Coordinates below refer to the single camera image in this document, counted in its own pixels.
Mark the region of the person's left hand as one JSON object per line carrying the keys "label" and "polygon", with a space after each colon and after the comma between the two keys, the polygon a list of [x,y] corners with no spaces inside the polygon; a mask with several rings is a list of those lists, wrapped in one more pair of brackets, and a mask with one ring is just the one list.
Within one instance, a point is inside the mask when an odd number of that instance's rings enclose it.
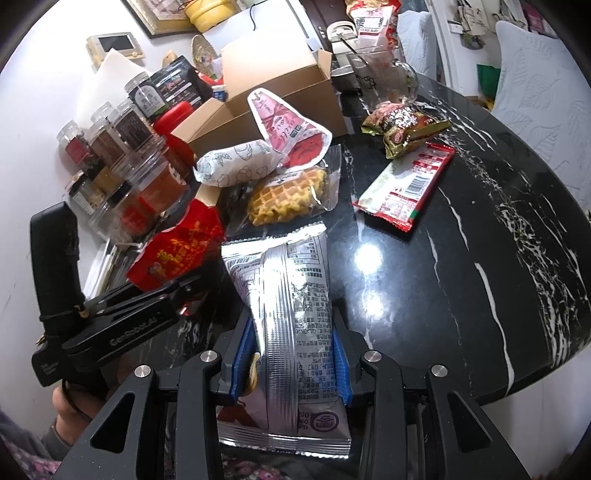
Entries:
{"label": "person's left hand", "polygon": [[56,433],[67,445],[72,446],[104,402],[86,393],[69,390],[68,394],[71,400],[66,398],[62,387],[57,386],[52,393],[52,404],[57,414]]}

